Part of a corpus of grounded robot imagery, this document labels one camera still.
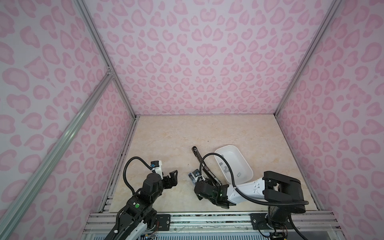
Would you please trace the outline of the blue small stapler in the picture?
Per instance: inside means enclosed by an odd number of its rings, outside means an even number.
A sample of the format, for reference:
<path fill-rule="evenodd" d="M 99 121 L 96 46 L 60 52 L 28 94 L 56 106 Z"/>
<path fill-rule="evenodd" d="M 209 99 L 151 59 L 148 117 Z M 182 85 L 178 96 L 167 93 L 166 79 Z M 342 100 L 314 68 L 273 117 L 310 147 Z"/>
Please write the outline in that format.
<path fill-rule="evenodd" d="M 201 178 L 200 171 L 195 170 L 195 171 L 189 173 L 189 178 L 191 179 L 192 183 L 195 185 Z"/>

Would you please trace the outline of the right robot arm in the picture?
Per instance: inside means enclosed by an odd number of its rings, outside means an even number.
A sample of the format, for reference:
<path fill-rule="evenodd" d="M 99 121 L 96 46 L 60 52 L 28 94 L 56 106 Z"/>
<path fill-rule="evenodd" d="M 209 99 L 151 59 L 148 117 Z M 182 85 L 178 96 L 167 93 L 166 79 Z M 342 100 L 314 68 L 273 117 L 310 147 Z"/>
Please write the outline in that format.
<path fill-rule="evenodd" d="M 228 184 L 218 187 L 213 180 L 204 178 L 198 169 L 189 177 L 199 200 L 206 199 L 223 209 L 245 201 L 267 206 L 265 216 L 253 219 L 253 224 L 261 224 L 263 229 L 286 229 L 291 214 L 304 214 L 309 204 L 304 200 L 298 179 L 272 171 L 264 172 L 264 176 L 256 181 L 236 187 Z"/>

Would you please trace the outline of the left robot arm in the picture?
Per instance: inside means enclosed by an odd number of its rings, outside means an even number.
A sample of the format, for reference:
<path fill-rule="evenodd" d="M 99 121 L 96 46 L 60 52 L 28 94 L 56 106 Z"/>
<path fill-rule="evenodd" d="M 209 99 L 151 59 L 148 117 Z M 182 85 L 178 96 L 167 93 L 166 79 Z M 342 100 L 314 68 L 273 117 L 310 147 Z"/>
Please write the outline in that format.
<path fill-rule="evenodd" d="M 154 202 L 165 189 L 178 184 L 178 171 L 161 177 L 150 173 L 143 182 L 142 188 L 136 191 L 127 204 L 118 211 L 116 223 L 106 236 L 107 240 L 137 240 L 144 232 L 152 231 L 157 225 L 157 211 Z"/>

